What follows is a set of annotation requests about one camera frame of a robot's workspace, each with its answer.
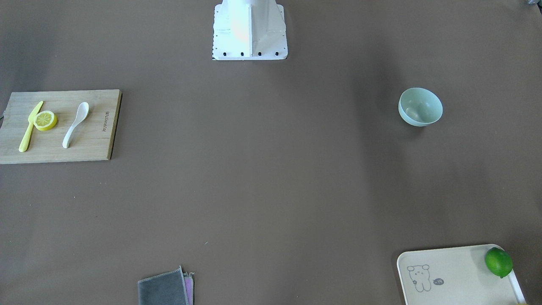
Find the light green bowl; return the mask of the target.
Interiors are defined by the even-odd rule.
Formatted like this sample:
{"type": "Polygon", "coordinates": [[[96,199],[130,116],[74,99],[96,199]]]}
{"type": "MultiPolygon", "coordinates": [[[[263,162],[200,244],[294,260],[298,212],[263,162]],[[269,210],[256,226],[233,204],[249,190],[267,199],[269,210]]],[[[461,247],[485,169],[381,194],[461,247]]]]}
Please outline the light green bowl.
{"type": "Polygon", "coordinates": [[[409,88],[400,96],[398,112],[414,127],[426,127],[441,119],[443,106],[439,97],[428,89],[409,88]]]}

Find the white ceramic spoon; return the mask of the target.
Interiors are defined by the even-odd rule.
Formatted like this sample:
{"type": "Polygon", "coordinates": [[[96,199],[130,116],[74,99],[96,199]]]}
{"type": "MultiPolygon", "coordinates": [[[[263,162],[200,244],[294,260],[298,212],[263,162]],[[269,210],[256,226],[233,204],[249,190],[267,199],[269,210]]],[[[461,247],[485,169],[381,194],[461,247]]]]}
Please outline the white ceramic spoon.
{"type": "Polygon", "coordinates": [[[76,127],[87,118],[89,114],[89,110],[90,110],[90,106],[88,102],[82,102],[78,106],[74,121],[69,127],[69,129],[67,130],[66,135],[64,136],[63,141],[62,141],[62,147],[64,149],[69,148],[69,144],[76,127]]]}

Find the grey folded cloth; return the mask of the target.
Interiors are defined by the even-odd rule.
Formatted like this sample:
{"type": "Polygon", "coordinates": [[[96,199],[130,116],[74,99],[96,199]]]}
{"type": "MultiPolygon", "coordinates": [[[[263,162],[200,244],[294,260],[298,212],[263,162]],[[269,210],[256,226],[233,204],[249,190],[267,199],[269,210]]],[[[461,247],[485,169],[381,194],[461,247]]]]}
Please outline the grey folded cloth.
{"type": "Polygon", "coordinates": [[[138,281],[140,305],[193,305],[195,284],[193,272],[184,272],[180,266],[172,272],[162,273],[138,281]]]}

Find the bamboo cutting board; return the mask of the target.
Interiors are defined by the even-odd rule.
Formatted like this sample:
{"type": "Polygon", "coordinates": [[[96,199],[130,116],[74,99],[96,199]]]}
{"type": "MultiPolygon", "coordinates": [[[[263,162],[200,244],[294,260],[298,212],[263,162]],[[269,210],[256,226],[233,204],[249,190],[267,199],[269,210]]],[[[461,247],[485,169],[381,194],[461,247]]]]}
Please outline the bamboo cutting board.
{"type": "Polygon", "coordinates": [[[42,164],[51,162],[103,161],[111,158],[119,108],[120,89],[56,92],[13,92],[0,130],[1,164],[42,164]],[[33,130],[28,149],[19,151],[27,131],[28,116],[43,102],[41,110],[56,114],[51,130],[33,130]],[[73,131],[68,148],[62,141],[83,102],[89,104],[85,120],[73,131]]]}

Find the cream tray with rabbit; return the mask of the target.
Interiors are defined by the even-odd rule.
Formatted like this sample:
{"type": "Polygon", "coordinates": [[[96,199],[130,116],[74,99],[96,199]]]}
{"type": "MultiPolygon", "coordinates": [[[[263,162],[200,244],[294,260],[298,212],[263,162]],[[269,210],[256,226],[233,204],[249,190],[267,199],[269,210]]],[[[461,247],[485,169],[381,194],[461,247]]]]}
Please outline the cream tray with rabbit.
{"type": "Polygon", "coordinates": [[[525,305],[514,272],[499,277],[487,268],[495,244],[403,252],[397,269],[407,305],[525,305]]]}

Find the lemon half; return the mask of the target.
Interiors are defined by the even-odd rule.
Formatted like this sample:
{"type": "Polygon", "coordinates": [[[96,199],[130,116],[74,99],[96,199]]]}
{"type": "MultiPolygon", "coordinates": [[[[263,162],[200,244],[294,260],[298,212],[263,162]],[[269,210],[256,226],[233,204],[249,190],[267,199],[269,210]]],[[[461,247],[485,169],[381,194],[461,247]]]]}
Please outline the lemon half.
{"type": "Polygon", "coordinates": [[[33,125],[39,131],[51,130],[56,126],[58,122],[58,116],[52,111],[39,112],[33,120],[33,125]]]}

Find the yellow plastic knife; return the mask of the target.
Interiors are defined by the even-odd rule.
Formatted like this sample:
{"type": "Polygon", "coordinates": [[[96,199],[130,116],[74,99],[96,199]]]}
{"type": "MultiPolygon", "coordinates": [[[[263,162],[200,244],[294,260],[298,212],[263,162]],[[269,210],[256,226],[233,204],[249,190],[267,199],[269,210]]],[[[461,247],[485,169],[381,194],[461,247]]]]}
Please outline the yellow plastic knife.
{"type": "Polygon", "coordinates": [[[40,101],[31,111],[31,113],[28,116],[28,127],[25,131],[25,135],[23,136],[21,143],[19,144],[19,152],[25,152],[27,151],[32,135],[32,131],[34,128],[34,120],[37,114],[39,113],[39,110],[41,110],[42,106],[44,104],[44,101],[40,101]]]}

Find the green lime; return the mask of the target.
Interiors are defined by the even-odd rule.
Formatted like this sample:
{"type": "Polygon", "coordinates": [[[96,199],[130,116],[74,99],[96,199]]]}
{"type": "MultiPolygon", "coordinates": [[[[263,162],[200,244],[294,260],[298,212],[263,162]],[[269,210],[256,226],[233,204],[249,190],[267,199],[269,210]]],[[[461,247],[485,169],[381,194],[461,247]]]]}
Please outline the green lime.
{"type": "Polygon", "coordinates": [[[486,252],[484,262],[488,270],[499,278],[508,276],[514,266],[510,255],[497,247],[492,247],[486,252]]]}

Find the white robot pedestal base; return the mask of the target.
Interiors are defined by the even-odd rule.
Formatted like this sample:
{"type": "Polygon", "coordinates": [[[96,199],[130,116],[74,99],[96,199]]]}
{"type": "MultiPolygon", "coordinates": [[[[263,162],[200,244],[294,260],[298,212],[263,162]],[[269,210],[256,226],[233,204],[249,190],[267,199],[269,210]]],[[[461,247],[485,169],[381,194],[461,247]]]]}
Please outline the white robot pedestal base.
{"type": "Polygon", "coordinates": [[[214,7],[212,59],[284,60],[285,10],[274,0],[224,0],[214,7]]]}

